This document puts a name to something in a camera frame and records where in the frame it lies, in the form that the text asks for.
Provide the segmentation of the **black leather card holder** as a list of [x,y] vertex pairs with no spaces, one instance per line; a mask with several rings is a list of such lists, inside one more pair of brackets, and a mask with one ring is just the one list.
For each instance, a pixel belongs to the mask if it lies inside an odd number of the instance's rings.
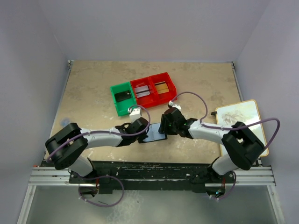
[[166,140],[167,135],[159,132],[160,123],[154,123],[149,126],[146,132],[144,132],[138,139],[138,143],[149,143],[160,140]]

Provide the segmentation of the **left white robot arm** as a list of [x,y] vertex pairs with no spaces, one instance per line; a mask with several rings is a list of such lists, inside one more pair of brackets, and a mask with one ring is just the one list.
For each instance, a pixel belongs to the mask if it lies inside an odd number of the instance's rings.
[[57,170],[70,169],[84,182],[91,183],[96,178],[96,171],[92,161],[81,155],[83,151],[95,147],[128,146],[144,136],[149,125],[145,118],[104,130],[88,130],[70,123],[46,141],[49,154],[46,161],[52,162]]

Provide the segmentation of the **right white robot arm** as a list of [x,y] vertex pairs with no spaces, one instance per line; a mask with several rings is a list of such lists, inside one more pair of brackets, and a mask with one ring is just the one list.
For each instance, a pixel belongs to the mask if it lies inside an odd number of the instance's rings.
[[162,114],[159,132],[223,145],[227,153],[215,159],[208,170],[212,182],[219,182],[226,173],[238,168],[249,170],[264,152],[264,144],[244,123],[236,122],[232,127],[205,124],[198,119],[185,119],[175,107]]

